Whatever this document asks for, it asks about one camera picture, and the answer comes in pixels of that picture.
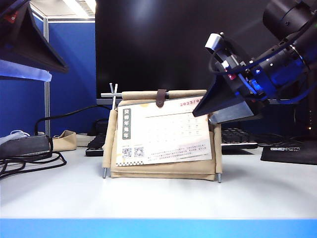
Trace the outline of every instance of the keyboard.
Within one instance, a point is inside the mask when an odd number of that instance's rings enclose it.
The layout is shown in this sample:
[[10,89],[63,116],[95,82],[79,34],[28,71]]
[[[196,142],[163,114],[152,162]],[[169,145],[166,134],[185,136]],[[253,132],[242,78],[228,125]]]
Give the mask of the keyboard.
[[[99,134],[88,144],[86,156],[103,156],[102,146],[105,143],[106,135]],[[221,148],[223,150],[256,149],[258,144],[253,141],[252,136],[238,128],[228,128],[221,130]]]
[[257,147],[258,144],[246,131],[238,128],[227,128],[221,130],[222,150],[256,149]]

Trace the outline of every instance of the desk calendar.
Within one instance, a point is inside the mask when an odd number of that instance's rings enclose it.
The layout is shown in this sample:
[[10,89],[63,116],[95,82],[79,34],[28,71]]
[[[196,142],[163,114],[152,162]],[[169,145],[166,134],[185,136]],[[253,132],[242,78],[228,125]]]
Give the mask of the desk calendar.
[[192,114],[201,99],[119,106],[116,166],[211,160],[208,117]]

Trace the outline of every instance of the white desk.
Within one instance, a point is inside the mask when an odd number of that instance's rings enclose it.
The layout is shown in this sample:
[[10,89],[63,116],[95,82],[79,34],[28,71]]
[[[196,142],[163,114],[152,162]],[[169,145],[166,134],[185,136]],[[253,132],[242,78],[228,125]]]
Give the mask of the white desk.
[[2,218],[317,218],[317,166],[224,155],[223,183],[102,178],[101,157],[0,181]]

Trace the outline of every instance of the blue light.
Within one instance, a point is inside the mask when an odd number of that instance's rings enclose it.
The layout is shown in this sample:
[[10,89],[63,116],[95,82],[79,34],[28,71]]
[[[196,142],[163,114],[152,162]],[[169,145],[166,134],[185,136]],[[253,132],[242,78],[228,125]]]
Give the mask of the blue light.
[[252,79],[250,81],[250,84],[253,86],[253,88],[257,91],[257,92],[262,92],[263,88],[258,84],[258,82],[255,79]]
[[0,75],[50,82],[52,75],[46,70],[0,60]]

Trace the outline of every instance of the robotic arm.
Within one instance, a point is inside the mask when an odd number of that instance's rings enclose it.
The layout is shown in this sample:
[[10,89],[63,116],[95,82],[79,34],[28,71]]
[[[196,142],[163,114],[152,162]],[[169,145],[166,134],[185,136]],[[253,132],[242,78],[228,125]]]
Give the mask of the robotic arm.
[[212,54],[210,71],[217,78],[194,116],[211,113],[212,123],[249,119],[269,104],[268,99],[292,104],[317,86],[315,82],[293,99],[280,98],[300,74],[317,68],[317,11],[301,0],[272,0],[263,23],[280,42],[253,60],[223,33],[210,35],[206,48]]

